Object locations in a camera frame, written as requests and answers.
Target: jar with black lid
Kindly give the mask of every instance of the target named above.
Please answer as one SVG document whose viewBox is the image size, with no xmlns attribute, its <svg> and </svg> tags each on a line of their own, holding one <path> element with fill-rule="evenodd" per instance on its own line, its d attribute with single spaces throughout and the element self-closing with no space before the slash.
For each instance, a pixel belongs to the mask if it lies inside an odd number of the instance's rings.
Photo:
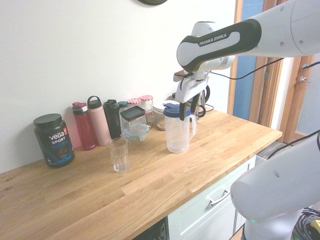
<svg viewBox="0 0 320 240">
<path fill-rule="evenodd" d="M 49 167 L 63 167 L 75 158 L 66 123 L 60 114 L 40 116 L 33 121 L 33 124 L 34 133 Z"/>
</svg>

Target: plastic pitcher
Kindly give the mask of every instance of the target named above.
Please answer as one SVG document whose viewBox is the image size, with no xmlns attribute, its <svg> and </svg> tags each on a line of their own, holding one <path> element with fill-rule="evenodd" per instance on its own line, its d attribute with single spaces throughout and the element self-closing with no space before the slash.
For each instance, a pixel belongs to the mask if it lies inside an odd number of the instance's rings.
<svg viewBox="0 0 320 240">
<path fill-rule="evenodd" d="M 168 103 L 163 111 L 165 120 L 166 146 L 172 153 L 178 154 L 188 150 L 189 142 L 197 132 L 197 119 L 191 115 L 187 106 L 183 121 L 179 118 L 180 105 Z M 190 120 L 192 120 L 192 135 L 190 136 Z"/>
</svg>

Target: wooden door frame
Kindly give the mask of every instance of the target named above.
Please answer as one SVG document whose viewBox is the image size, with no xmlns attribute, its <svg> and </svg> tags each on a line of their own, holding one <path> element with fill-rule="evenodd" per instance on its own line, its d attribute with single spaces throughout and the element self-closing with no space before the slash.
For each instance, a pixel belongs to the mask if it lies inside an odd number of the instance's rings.
<svg viewBox="0 0 320 240">
<path fill-rule="evenodd" d="M 244 0 L 236 0 L 235 2 L 235 15 L 234 23 L 239 23 L 242 20 L 242 10 L 244 6 Z M 231 66 L 231 78 L 235 79 L 237 77 L 238 69 L 238 56 L 235 56 L 234 62 Z M 227 113 L 233 115 L 234 105 L 235 105 L 235 95 L 236 95 L 236 80 L 229 80 L 229 97 L 228 97 L 228 108 Z"/>
<path fill-rule="evenodd" d="M 282 4 L 287 0 L 264 0 L 263 12 Z M 236 19 L 241 19 L 243 0 L 237 2 Z M 260 57 L 256 58 L 255 68 L 265 65 L 267 62 L 274 61 L 275 58 Z M 232 65 L 231 77 L 237 77 L 238 57 Z M 272 118 L 275 110 L 278 86 L 280 81 L 280 72 L 282 70 L 282 61 L 258 70 L 254 74 L 253 89 L 250 105 L 249 121 L 259 123 L 266 127 L 271 127 Z M 268 72 L 267 82 L 265 83 L 266 72 Z M 228 114 L 233 114 L 236 92 L 236 80 L 230 80 L 229 85 L 229 104 Z"/>
<path fill-rule="evenodd" d="M 306 136 L 297 131 L 301 108 L 304 102 L 307 84 L 300 82 L 300 77 L 309 77 L 311 68 L 301 70 L 305 64 L 312 64 L 314 55 L 295 57 L 293 60 L 288 90 L 285 98 L 280 131 L 283 132 L 278 142 L 289 143 Z"/>
</svg>

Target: pink water bottle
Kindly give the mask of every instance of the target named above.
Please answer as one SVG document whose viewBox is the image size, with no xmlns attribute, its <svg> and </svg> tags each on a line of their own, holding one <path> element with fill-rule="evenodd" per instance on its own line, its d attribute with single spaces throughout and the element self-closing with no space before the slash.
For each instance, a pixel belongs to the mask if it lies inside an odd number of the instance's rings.
<svg viewBox="0 0 320 240">
<path fill-rule="evenodd" d="M 84 151 L 94 149 L 96 147 L 96 137 L 90 122 L 87 104 L 85 102 L 72 103 L 72 112 L 78 129 L 82 149 Z"/>
<path fill-rule="evenodd" d="M 97 96 L 91 96 L 88 98 L 87 104 L 98 144 L 100 146 L 106 146 L 111 140 L 111 136 L 100 98 Z"/>
</svg>

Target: black cable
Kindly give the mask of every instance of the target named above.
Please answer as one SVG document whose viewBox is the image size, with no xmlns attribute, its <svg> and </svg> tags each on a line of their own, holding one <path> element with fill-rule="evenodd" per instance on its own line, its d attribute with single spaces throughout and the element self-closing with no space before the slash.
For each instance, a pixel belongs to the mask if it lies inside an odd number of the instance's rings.
<svg viewBox="0 0 320 240">
<path fill-rule="evenodd" d="M 185 80 L 185 78 L 191 77 L 193 74 L 194 74 L 193 72 L 189 72 L 188 74 L 184 75 L 180 83 L 180 90 L 182 90 L 182 83 Z"/>
<path fill-rule="evenodd" d="M 294 240 L 316 240 L 319 239 L 319 233 L 311 227 L 314 220 L 320 220 L 320 212 L 312 208 L 303 209 L 298 221 L 293 229 Z"/>
<path fill-rule="evenodd" d="M 284 58 L 279 58 L 279 59 L 277 59 L 277 60 L 274 60 L 274 61 L 272 61 L 272 62 L 269 62 L 269 63 L 267 63 L 267 64 L 265 64 L 265 65 L 263 65 L 263 66 L 261 66 L 261 67 L 258 67 L 257 69 L 249 72 L 248 74 L 246 74 L 246 75 L 244 75 L 244 76 L 242 76 L 242 77 L 232 78 L 232 77 L 228 77 L 228 76 L 225 76 L 225 75 L 222 75 L 222 74 L 219 74 L 219 73 L 215 73 L 215 72 L 211 72 L 211 74 L 219 75 L 219 76 L 222 76 L 222 77 L 231 79 L 231 80 L 244 79 L 245 77 L 249 76 L 250 74 L 253 74 L 254 72 L 256 72 L 256 71 L 258 71 L 258 70 L 260 70 L 260 69 L 263 69 L 263 68 L 266 67 L 266 66 L 269 66 L 269 65 L 271 65 L 271 64 L 274 64 L 274 63 L 276 63 L 276 62 L 279 62 L 279 61 L 281 61 L 282 59 L 284 59 Z"/>
<path fill-rule="evenodd" d="M 205 104 L 206 106 L 209 106 L 209 107 L 211 107 L 212 109 L 210 109 L 210 110 L 208 110 L 208 111 L 206 111 L 206 112 L 210 112 L 210 111 L 213 111 L 214 109 L 215 109 L 215 107 L 214 106 L 211 106 L 211 105 L 209 105 L 209 104 Z"/>
<path fill-rule="evenodd" d="M 313 66 L 318 65 L 318 64 L 320 64 L 320 61 L 317 61 L 317 62 L 315 62 L 315 63 L 312 63 L 311 65 L 303 66 L 303 67 L 302 67 L 302 70 L 307 70 L 307 69 L 312 68 Z"/>
<path fill-rule="evenodd" d="M 292 145 L 292 144 L 295 144 L 295 143 L 297 143 L 297 142 L 300 142 L 300 141 L 302 141 L 302 140 L 308 139 L 308 138 L 312 137 L 313 135 L 316 135 L 316 134 L 319 134 L 319 133 L 320 133 L 320 130 L 317 130 L 317 131 L 309 134 L 308 136 L 304 136 L 304 137 L 301 137 L 301 138 L 299 138 L 299 139 L 297 139 L 297 140 L 294 140 L 294 141 L 292 141 L 292 142 L 290 142 L 290 143 L 287 143 L 286 145 L 278 148 L 278 149 L 275 150 L 273 153 L 271 153 L 271 155 L 267 158 L 267 160 L 270 159 L 273 155 L 275 155 L 275 154 L 276 154 L 277 152 L 279 152 L 280 150 L 282 150 L 282 149 L 284 149 L 284 148 L 286 148 L 286 147 L 288 147 L 288 146 L 290 146 L 290 145 Z M 318 135 L 318 138 L 317 138 L 316 141 L 317 141 L 317 145 L 318 145 L 318 148 L 319 148 L 319 151 L 320 151 L 319 135 Z"/>
</svg>

